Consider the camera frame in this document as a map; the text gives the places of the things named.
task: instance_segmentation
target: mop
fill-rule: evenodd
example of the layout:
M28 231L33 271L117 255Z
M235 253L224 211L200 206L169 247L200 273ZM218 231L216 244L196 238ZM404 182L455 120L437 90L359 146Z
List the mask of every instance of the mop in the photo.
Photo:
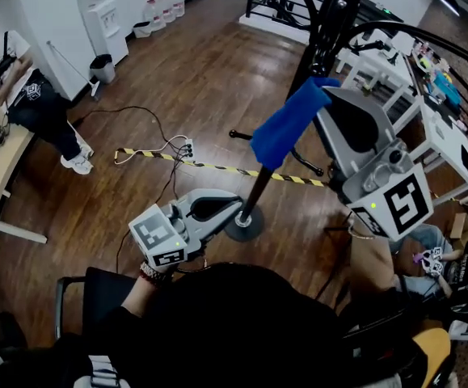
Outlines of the mop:
M51 49L54 49L65 60L65 62L68 63L72 67L72 69L75 70L78 73L78 75L81 76L81 78L83 78L88 83L88 85L91 86L91 96L92 96L92 98L94 98L95 100L99 100L99 96L96 96L96 94L97 94L97 89L99 88L100 82L97 81L97 83L92 83L92 82L90 82L90 80L88 78L85 78L83 76L83 74L81 72L79 72L79 70L77 70L76 67L74 65L72 65L70 63L70 61L65 56L63 56L63 53L61 53L59 50L57 50L57 47L54 46L54 43L52 41L48 40L47 45Z

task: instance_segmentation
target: round base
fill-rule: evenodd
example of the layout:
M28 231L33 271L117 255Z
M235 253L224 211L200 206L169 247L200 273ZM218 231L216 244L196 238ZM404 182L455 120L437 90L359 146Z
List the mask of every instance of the round base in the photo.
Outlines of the round base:
M251 222L249 224L247 223L248 225L246 227L242 227L239 225L239 214L225 227L225 233L228 237L230 237L232 240L235 240L236 242L242 243L253 240L263 232L264 215L257 205L253 208L247 220L247 222L250 220Z

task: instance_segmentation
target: jeans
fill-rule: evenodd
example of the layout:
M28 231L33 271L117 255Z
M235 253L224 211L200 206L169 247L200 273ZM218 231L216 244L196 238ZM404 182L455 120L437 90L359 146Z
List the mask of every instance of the jeans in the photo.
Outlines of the jeans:
M39 70L35 70L27 81L27 85L31 83L40 86L40 97L29 99L25 95L10 106L9 122L22 125L52 144L67 161L75 158L81 152L81 147L66 120L66 100L54 90Z
M445 239L444 235L438 227L429 224L421 224L413 229L406 237L412 238L424 246L426 250L431 250L434 247L442 247L442 253L447 254L453 251L449 242ZM397 242L390 242L390 251L397 253L401 250L406 237L401 238ZM445 268L447 262L441 261ZM418 293L423 296L428 296L432 293L441 290L438 281L430 276L410 277L405 276L406 287L410 292ZM400 284L396 284L397 290L402 290Z

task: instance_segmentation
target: white t-shirt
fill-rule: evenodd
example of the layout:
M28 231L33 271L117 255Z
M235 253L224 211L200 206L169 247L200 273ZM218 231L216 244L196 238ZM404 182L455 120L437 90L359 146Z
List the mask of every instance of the white t-shirt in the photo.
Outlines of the white t-shirt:
M7 33L7 53L11 56L17 57L20 59L26 51L29 50L31 46L29 43L25 41L25 39L16 31L10 30ZM4 35L3 33L0 35L0 62L4 58ZM15 100L18 93L22 90L23 86L27 83L27 80L31 77L32 71L35 69L35 66L31 66L27 72L20 78L20 80L15 83L13 89L7 96L7 104L11 105ZM9 75L11 68L6 70L4 75L2 76L2 80L5 81L7 76Z

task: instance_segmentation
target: black pants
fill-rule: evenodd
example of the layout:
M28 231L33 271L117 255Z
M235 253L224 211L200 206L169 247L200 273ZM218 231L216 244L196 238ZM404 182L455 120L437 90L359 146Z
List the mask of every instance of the black pants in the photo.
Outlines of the black pants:
M20 94L21 99L9 107L9 122L22 125L52 144L64 159L76 157L81 148L74 130L66 120L67 101L54 90L39 70L32 73L25 87L32 83L40 86L40 97L29 99L27 94Z

